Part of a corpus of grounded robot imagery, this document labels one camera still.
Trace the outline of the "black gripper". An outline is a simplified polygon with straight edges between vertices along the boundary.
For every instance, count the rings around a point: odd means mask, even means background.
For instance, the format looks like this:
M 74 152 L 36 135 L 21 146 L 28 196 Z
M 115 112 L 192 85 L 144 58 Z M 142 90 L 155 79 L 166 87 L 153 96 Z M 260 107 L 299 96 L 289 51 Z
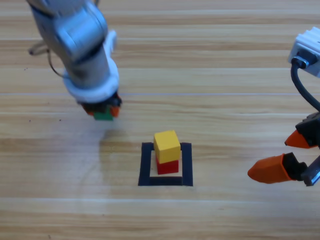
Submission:
M 310 114 L 295 126 L 295 131 L 285 140 L 289 147 L 311 149 L 320 146 L 320 114 Z M 304 182 L 307 187 L 320 179 L 320 158 L 310 165 L 298 162 L 294 154 L 281 154 L 258 160 L 247 172 L 254 181 L 275 184 L 293 180 Z
M 120 113 L 120 106 L 122 104 L 122 99 L 115 92 L 111 97 L 104 101 L 96 102 L 96 103 L 85 103 L 85 102 L 77 102 L 84 111 L 89 116 L 94 116 L 94 113 L 104 113 L 107 107 L 111 107 L 111 115 L 113 117 L 118 117 Z

